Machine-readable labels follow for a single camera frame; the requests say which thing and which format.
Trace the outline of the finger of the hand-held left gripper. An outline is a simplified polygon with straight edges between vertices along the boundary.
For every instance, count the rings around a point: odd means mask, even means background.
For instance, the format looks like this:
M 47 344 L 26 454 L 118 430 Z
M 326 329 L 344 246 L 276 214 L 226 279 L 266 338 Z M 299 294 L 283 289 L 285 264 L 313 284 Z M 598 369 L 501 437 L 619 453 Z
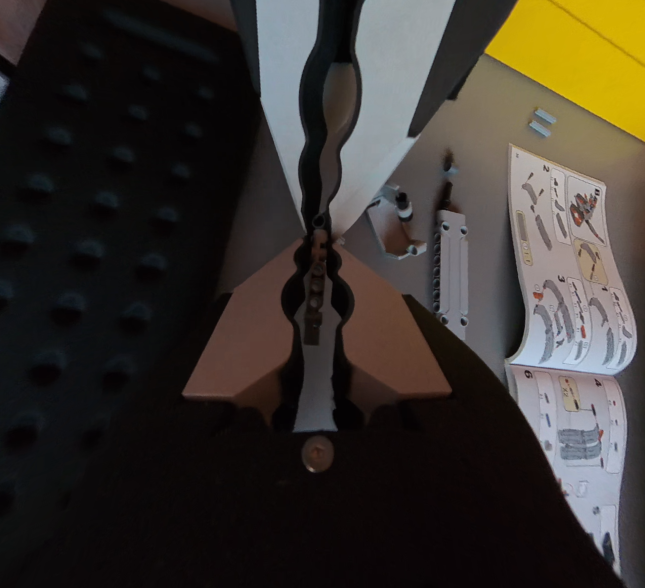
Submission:
M 456 0 L 363 0 L 352 41 L 357 106 L 328 207 L 334 238 L 360 217 L 420 132 L 410 126 Z
M 299 162 L 306 137 L 300 91 L 303 71 L 318 37 L 320 0 L 255 0 L 255 5 L 261 104 L 305 228 Z

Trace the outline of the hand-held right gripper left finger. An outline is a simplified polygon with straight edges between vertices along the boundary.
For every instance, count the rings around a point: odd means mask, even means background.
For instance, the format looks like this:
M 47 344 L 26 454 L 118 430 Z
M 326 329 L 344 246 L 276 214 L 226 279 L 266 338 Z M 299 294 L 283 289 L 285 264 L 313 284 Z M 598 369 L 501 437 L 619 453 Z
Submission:
M 299 239 L 236 286 L 182 396 L 254 408 L 274 429 L 294 429 L 302 390 L 302 350 L 283 291 L 309 256 Z

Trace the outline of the grey toy beam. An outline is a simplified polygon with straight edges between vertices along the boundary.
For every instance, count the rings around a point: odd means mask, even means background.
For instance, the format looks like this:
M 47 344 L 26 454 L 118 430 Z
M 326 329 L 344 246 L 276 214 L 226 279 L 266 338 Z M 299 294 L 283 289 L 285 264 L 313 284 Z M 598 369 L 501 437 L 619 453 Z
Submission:
M 304 313 L 304 345 L 318 346 L 320 328 L 323 324 L 323 306 L 325 303 L 325 286 L 327 280 L 328 258 L 328 223 L 323 213 L 312 220 L 310 270 L 306 286 L 306 309 Z

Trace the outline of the white instruction booklet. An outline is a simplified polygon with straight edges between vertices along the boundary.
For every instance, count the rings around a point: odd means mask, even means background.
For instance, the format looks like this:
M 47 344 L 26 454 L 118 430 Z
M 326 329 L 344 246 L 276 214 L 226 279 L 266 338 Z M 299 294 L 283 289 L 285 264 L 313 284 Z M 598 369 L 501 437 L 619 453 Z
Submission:
M 510 391 L 560 491 L 613 571 L 627 415 L 616 375 L 637 349 L 611 251 L 606 185 L 509 145 L 508 205 L 525 306 Z

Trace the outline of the long grey toy panel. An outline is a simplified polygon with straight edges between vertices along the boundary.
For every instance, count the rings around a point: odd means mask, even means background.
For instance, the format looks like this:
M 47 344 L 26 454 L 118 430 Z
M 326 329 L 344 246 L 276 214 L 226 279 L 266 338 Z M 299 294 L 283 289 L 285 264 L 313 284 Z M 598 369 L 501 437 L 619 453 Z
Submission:
M 469 324 L 466 219 L 461 213 L 440 209 L 436 220 L 431 310 L 443 326 L 464 341 Z

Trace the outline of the black perforated pad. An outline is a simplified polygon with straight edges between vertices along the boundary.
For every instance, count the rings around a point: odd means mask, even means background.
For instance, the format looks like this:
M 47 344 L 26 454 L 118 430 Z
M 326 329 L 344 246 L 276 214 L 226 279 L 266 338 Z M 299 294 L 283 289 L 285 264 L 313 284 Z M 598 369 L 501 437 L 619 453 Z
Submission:
M 259 124 L 239 36 L 47 0 L 1 101 L 1 586 L 212 298 Z

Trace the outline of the yellow storage bin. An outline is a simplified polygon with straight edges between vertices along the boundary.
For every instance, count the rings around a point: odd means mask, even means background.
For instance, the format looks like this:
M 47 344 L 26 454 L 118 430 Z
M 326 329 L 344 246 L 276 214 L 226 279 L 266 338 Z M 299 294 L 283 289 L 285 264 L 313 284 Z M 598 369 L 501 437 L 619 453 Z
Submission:
M 644 140 L 644 0 L 518 0 L 486 53 Z

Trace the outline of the curved grey toy panel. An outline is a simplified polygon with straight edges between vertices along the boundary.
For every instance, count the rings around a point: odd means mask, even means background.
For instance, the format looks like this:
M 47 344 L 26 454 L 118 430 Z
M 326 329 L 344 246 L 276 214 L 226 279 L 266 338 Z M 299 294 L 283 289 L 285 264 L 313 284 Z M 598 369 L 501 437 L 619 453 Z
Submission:
M 395 260 L 419 256 L 425 253 L 428 247 L 425 241 L 415 239 L 411 235 L 414 217 L 407 223 L 399 219 L 396 197 L 400 191 L 402 190 L 399 185 L 385 183 L 365 210 L 381 250 L 386 256 Z

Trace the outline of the grey desk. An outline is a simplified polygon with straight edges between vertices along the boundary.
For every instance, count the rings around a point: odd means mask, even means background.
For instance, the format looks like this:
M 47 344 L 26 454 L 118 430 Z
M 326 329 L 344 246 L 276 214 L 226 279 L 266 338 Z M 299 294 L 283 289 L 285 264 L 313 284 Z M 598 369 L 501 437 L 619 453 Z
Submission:
M 229 0 L 164 0 L 233 27 Z M 552 136 L 528 128 L 544 108 L 557 118 Z M 414 237 L 428 240 L 446 149 L 456 158 L 453 201 L 469 237 L 470 324 L 466 343 L 502 380 L 504 358 L 518 348 L 524 305 L 515 267 L 507 206 L 508 145 L 604 181 L 607 222 L 638 330 L 635 357 L 619 375 L 628 417 L 620 499 L 620 559 L 628 587 L 644 586 L 644 143 L 559 97 L 515 70 L 483 56 L 456 101 L 427 125 L 393 175 L 412 198 Z M 229 291 L 302 236 L 292 197 L 265 122 L 226 250 L 217 292 Z M 379 250 L 362 216 L 344 248 L 403 293 L 430 299 L 428 254 L 394 261 Z

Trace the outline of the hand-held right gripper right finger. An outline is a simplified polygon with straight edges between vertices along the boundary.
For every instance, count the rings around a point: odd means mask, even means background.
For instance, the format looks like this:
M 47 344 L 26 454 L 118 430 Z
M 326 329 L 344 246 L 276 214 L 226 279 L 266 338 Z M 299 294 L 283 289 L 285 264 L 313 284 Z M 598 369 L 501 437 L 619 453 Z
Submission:
M 328 253 L 328 276 L 339 317 L 332 372 L 338 429 L 361 429 L 382 406 L 452 394 L 397 289 L 337 244 Z

